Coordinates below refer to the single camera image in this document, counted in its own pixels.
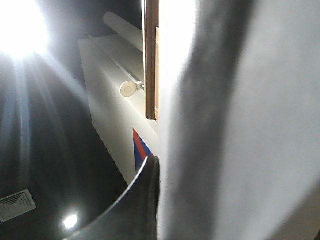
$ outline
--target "white fabric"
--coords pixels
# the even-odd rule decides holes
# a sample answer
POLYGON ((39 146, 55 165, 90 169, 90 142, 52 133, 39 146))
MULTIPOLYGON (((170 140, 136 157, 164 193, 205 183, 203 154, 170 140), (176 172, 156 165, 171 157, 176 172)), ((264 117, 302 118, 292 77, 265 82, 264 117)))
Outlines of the white fabric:
POLYGON ((316 236, 319 208, 293 218, 320 189, 319 16, 317 0, 160 1, 160 240, 316 236))

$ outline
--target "ceiling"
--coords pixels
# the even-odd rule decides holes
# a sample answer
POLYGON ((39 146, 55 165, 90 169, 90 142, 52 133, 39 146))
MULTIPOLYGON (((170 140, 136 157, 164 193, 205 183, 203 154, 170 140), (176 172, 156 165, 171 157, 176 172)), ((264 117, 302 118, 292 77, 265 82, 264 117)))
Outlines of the ceiling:
POLYGON ((140 0, 38 1, 60 67, 32 56, 23 62, 0 53, 0 198, 29 189, 37 206, 0 223, 0 240, 61 240, 108 208, 127 184, 92 126, 77 41, 113 31, 112 11, 142 28, 140 0), (77 213, 72 230, 62 221, 77 213))

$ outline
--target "ceiling vent grille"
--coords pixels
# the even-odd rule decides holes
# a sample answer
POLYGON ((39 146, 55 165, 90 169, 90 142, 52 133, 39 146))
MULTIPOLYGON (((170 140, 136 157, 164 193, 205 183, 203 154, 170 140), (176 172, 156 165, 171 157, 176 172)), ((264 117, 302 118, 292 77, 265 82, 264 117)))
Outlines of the ceiling vent grille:
POLYGON ((0 222, 4 223, 37 208, 28 189, 0 199, 0 222))

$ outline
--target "wooden strip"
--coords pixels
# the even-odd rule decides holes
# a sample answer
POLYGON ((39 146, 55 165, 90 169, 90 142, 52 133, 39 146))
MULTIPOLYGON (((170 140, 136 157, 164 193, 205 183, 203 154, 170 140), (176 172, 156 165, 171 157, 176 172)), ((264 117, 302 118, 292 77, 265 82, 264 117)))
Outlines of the wooden strip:
POLYGON ((160 81, 160 71, 159 71, 159 28, 156 28, 156 37, 155 37, 155 84, 154 84, 154 111, 155 119, 159 120, 159 81, 160 81))
POLYGON ((145 84, 145 116, 155 120, 156 27, 159 26, 159 0, 144 0, 143 56, 145 84))

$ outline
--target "bright light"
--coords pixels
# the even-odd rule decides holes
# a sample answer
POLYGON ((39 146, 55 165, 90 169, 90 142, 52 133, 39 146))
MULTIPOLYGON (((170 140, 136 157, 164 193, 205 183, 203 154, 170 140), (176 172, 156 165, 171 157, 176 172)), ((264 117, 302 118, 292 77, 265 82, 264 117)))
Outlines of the bright light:
POLYGON ((46 24, 34 0, 0 0, 0 52, 21 58, 41 53, 47 44, 46 24))
POLYGON ((77 224, 77 222, 78 222, 77 215, 71 215, 64 220, 63 224, 66 229, 71 229, 77 224))

